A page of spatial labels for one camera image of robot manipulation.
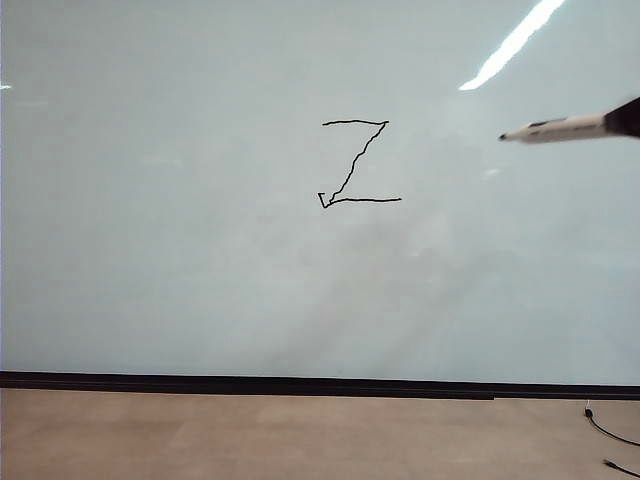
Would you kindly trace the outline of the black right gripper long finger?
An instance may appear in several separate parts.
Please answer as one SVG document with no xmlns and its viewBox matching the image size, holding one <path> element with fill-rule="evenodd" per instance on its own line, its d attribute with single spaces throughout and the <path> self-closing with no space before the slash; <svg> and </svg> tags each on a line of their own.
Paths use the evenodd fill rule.
<svg viewBox="0 0 640 480">
<path fill-rule="evenodd" d="M 637 97 L 604 116 L 608 133 L 618 136 L 640 137 L 640 98 Z"/>
</svg>

